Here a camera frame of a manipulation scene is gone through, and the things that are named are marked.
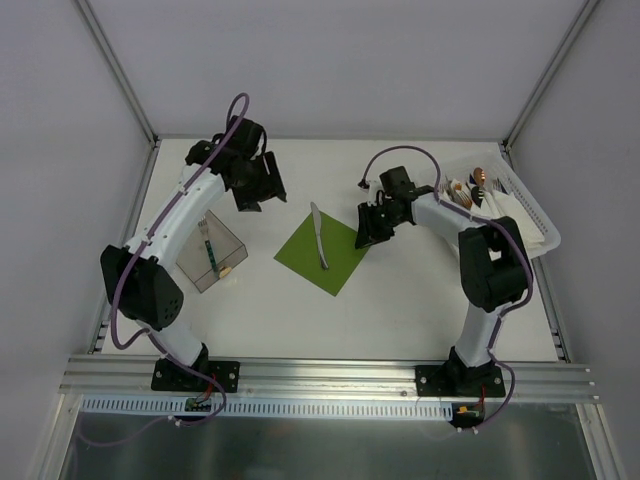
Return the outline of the silver table knife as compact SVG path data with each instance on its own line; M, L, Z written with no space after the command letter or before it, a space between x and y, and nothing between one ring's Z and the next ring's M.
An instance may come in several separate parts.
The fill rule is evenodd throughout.
M328 270L329 265L324 252L324 245L322 240L322 215L315 202L310 203L310 209L311 209L311 216L312 216L312 221L314 226L314 235L315 235L316 246L317 246L321 268L323 270Z

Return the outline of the green handled fork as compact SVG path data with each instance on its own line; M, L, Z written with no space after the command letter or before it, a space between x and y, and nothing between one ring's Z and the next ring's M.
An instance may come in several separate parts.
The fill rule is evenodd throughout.
M219 277L219 269L218 269L218 265L217 265L217 261L214 255L214 250L213 250L213 246L212 243L210 241L210 237L209 237L209 225L207 222L207 219L205 217L202 217L199 222L198 222L198 228L200 231L200 234L202 236L204 245L205 245L205 249L208 255L208 259L211 265L211 269L213 272L213 275L215 278Z

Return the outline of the green paper napkin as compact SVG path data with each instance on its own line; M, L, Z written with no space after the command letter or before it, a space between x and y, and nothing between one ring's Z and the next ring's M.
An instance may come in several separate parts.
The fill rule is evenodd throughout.
M337 296L365 257L356 249L356 231L321 213L322 243L329 269L321 267L314 223L309 214L276 253L274 259L332 296Z

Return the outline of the clear smoked plastic box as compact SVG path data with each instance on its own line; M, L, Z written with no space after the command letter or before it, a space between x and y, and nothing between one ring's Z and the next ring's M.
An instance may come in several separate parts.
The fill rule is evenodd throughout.
M209 237L218 269L231 267L233 271L248 257L246 245L211 211L207 211L203 217L207 219L209 225ZM223 279L215 278L213 275L198 224L178 255L177 267L193 283L199 293L204 293Z

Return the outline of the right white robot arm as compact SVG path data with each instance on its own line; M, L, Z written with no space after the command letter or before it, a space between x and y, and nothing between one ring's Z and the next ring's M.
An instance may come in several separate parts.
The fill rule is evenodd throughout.
M426 379L433 387L470 395L493 381L494 346L503 317L530 294L532 272L518 225L473 215L430 186L418 187L403 167L380 175L378 182L359 182L368 194L358 205L357 249L386 242L409 223L431 229L457 245L460 282L468 309L463 330L449 357Z

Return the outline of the copper fork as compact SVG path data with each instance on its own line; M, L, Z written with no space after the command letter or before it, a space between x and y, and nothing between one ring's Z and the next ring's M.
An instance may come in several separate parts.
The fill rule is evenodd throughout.
M459 198L460 204L465 208L470 209L473 205L471 197L464 190L457 190L456 194Z

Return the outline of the white plastic basket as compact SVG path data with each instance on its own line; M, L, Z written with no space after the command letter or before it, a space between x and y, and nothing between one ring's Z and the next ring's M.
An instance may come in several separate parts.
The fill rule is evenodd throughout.
M469 178L475 169L486 176L480 207L466 209L454 204L446 188L462 183L465 193L470 191ZM458 233L468 227L480 227L482 218L497 220L508 216L516 221L529 258L540 257L561 243L558 229L552 223L533 195L497 152L481 151L448 159L439 167L429 166L418 171L421 186L430 185L438 192L418 201L418 223L431 228L449 243L458 243Z

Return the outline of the copper spoon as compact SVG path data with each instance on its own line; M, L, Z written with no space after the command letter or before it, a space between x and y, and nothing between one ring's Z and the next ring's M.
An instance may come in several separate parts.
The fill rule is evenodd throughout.
M481 192L485 191L485 182L486 182L486 173L485 171L480 168L480 167L476 167L473 171L473 179L474 182L476 184L476 186L478 187L478 189Z

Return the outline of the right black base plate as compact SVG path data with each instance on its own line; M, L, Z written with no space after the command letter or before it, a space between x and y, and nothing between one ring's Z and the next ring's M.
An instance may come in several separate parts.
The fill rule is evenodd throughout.
M489 363L477 368L462 368L455 372L446 365L414 367L415 386L420 397L481 397L506 396L501 369Z

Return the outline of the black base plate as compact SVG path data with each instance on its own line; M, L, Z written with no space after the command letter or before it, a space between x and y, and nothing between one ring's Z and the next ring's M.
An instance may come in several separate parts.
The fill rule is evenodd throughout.
M489 363L477 368L462 368L455 372L446 365L414 367L415 386L420 397L481 397L506 396L501 369Z
M215 380L226 393L236 393L240 379L241 363L237 361L206 360L200 374L194 375L168 359L155 363L151 379L151 390L157 392L203 393L208 387L217 388L203 376Z

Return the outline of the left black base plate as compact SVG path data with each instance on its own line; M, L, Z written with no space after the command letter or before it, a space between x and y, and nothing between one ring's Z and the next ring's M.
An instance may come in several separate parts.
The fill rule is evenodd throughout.
M151 379L151 390L157 392L203 393L208 387L217 388L203 376L215 380L226 393L236 393L240 379L241 363L237 361L206 360L200 374L194 375L168 359L155 363Z

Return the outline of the left frame post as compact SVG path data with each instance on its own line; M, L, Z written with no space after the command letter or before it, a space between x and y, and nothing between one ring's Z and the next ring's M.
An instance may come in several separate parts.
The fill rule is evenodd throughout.
M97 13L88 0L73 0L72 4L96 45L121 96L146 140L155 145L159 139L126 74Z

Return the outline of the frame post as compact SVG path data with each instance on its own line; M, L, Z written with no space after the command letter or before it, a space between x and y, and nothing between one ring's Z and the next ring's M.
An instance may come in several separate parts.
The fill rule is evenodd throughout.
M73 0L72 4L96 45L121 96L146 140L155 145L159 139L126 74L97 13L88 0Z
M549 89L552 81L563 66L565 60L568 58L575 43L578 41L581 33L600 4L600 0L587 0L581 2L580 8L562 35L549 61L543 68L542 73L534 84L524 106L516 116L516 119L505 138L502 140L502 148L506 153L510 153L513 149L518 137L528 124L530 117L542 101L543 96Z

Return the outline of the aluminium rail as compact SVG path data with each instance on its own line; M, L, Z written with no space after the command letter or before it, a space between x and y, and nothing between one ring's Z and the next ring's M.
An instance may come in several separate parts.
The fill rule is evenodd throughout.
M240 358L238 397L393 401L418 398L414 361ZM74 355L58 391L76 394L150 394L154 356ZM514 402L597 404L599 387L586 365L514 362Z

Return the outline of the right frame post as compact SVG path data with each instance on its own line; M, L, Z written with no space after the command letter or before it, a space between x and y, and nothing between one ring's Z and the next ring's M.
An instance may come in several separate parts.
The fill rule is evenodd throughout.
M516 116L516 119L505 138L502 140L502 148L506 153L510 153L513 149L518 137L528 124L530 117L542 101L543 96L549 89L552 81L563 66L565 60L568 58L575 43L578 41L581 33L600 4L600 0L587 0L581 2L580 8L562 35L549 61L543 68L542 73L534 84L524 106Z

